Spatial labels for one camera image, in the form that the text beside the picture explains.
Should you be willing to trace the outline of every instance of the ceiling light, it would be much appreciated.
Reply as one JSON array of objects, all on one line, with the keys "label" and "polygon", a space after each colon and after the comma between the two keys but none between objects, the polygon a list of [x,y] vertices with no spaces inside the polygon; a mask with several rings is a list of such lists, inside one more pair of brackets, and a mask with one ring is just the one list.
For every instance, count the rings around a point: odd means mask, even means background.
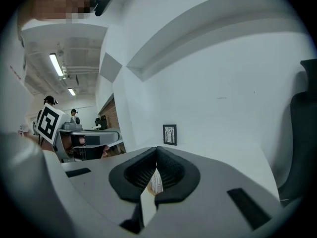
[{"label": "ceiling light", "polygon": [[69,88],[68,90],[69,90],[69,92],[71,93],[72,96],[75,96],[75,95],[76,95],[75,92],[74,92],[74,90],[73,90],[72,88]]},{"label": "ceiling light", "polygon": [[63,76],[63,72],[60,69],[59,63],[57,61],[57,57],[56,54],[50,54],[50,59],[52,61],[52,64],[56,70],[56,72],[58,73],[59,76]]}]

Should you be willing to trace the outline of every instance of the brick wall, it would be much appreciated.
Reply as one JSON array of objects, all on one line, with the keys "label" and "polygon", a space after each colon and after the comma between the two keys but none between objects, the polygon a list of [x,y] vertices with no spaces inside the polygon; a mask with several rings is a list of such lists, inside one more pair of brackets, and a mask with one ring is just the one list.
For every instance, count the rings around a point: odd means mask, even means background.
[{"label": "brick wall", "polygon": [[[120,129],[117,110],[115,109],[115,101],[114,99],[109,102],[109,104],[100,112],[100,116],[106,116],[107,120],[107,129],[108,128],[117,128]],[[124,144],[120,144],[121,151],[126,153]],[[108,156],[117,155],[117,149],[110,149],[108,152]]]}]

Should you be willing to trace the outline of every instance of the chair backrest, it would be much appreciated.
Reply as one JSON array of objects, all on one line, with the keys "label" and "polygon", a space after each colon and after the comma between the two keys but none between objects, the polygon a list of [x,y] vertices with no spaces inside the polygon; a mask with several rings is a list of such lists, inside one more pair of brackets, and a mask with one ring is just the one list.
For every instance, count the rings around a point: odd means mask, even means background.
[{"label": "chair backrest", "polygon": [[308,76],[307,92],[291,101],[293,159],[286,183],[279,188],[281,201],[292,201],[308,191],[317,162],[317,59],[301,61]]},{"label": "chair backrest", "polygon": [[99,129],[107,129],[107,120],[96,120],[95,121],[96,126],[99,124],[101,125],[101,128]]}]

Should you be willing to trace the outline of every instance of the black slot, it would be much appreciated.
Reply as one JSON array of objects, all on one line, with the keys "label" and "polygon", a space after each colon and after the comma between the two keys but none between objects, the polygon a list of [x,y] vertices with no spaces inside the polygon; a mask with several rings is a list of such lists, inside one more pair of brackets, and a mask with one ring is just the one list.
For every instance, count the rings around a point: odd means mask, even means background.
[{"label": "black slot", "polygon": [[71,177],[77,177],[86,173],[91,172],[90,169],[88,168],[83,168],[83,169],[77,169],[77,170],[72,170],[72,171],[66,171],[66,175],[71,178]]},{"label": "black slot", "polygon": [[85,145],[100,145],[99,136],[85,136]]},{"label": "black slot", "polygon": [[232,189],[227,193],[253,230],[270,220],[265,211],[243,189]]}]

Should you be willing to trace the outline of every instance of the cap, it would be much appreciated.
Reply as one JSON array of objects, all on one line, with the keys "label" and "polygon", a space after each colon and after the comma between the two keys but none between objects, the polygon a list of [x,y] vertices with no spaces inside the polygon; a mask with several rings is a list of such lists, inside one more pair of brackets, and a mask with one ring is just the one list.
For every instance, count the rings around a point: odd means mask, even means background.
[{"label": "cap", "polygon": [[53,105],[58,104],[58,102],[51,95],[46,96],[46,98],[44,99],[44,104],[46,101]]}]

